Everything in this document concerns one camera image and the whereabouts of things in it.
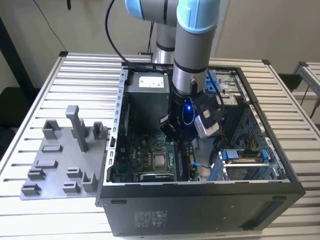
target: gray plastic peg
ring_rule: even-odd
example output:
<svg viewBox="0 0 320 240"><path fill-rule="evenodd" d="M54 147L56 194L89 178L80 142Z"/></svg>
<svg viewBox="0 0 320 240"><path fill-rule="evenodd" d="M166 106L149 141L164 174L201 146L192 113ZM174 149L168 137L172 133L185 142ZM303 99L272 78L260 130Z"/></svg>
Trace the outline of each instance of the gray plastic peg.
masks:
<svg viewBox="0 0 320 240"><path fill-rule="evenodd" d="M32 196L32 195L39 195L39 191L41 188L38 186L38 184L23 184L21 188L21 192L25 196Z"/></svg>
<svg viewBox="0 0 320 240"><path fill-rule="evenodd" d="M60 130L56 120L46 120L42 132L47 140L57 139L55 131Z"/></svg>
<svg viewBox="0 0 320 240"><path fill-rule="evenodd" d="M81 191L76 181L65 181L62 189L66 194L79 194Z"/></svg>
<svg viewBox="0 0 320 240"><path fill-rule="evenodd" d="M92 128L95 140L103 140L107 138L108 132L105 131L104 125L101 121L95 121Z"/></svg>
<svg viewBox="0 0 320 240"><path fill-rule="evenodd" d="M68 178L73 179L73 178L82 178L82 171L80 167L68 167L66 170L66 175Z"/></svg>
<svg viewBox="0 0 320 240"><path fill-rule="evenodd" d="M43 180L45 179L45 172L42 170L42 168L40 169L36 169L36 168L31 168L28 171L28 177L30 178L30 180Z"/></svg>
<svg viewBox="0 0 320 240"><path fill-rule="evenodd" d="M69 105L66 108L65 115L70 119L73 127L73 135L78 141L81 152L88 150L88 144L86 142L86 136L83 131L83 127L78 117L79 107L77 105Z"/></svg>
<svg viewBox="0 0 320 240"><path fill-rule="evenodd" d="M97 191L98 180L96 178L95 173L92 172L91 178L88 178L86 172L84 172L82 175L81 184L84 188L84 191L86 191L87 193Z"/></svg>

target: blue clip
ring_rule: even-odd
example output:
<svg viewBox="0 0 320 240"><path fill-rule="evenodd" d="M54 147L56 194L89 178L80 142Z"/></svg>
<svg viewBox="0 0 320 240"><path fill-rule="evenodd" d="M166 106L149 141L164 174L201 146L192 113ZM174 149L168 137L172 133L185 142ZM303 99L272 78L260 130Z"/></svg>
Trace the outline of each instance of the blue clip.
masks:
<svg viewBox="0 0 320 240"><path fill-rule="evenodd" d="M219 82L217 80L217 76L216 76L216 73L214 71L209 71L209 74L211 75L212 77L212 80L213 80L213 83L214 85L216 86L216 88L218 89L218 91L220 92L221 89L220 89L220 85L219 85ZM207 75L205 77L205 82L204 82L204 89L208 92L208 93L211 93L211 94L217 94L217 91L216 89L214 88L214 85L212 84L210 78L209 78L209 75Z"/></svg>
<svg viewBox="0 0 320 240"><path fill-rule="evenodd" d="M201 163L198 163L198 162L195 162L195 161L192 161L191 164L194 165L194 166L197 166L197 167L202 167Z"/></svg>
<svg viewBox="0 0 320 240"><path fill-rule="evenodd" d="M268 155L267 151L265 149L263 149L261 151L261 153L262 153L263 163L267 164L269 162L269 155Z"/></svg>
<svg viewBox="0 0 320 240"><path fill-rule="evenodd" d="M222 150L222 160L227 160L228 159L228 155L227 155L227 151L226 150Z"/></svg>

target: robotic arm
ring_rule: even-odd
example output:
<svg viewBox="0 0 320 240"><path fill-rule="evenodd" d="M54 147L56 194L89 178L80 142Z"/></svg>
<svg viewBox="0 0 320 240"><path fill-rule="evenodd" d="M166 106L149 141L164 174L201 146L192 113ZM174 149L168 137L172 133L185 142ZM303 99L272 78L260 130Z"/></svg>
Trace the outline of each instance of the robotic arm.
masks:
<svg viewBox="0 0 320 240"><path fill-rule="evenodd" d="M204 139L219 129L223 109L203 92L220 0L125 0L129 14L176 26L173 86L160 128L169 139Z"/></svg>

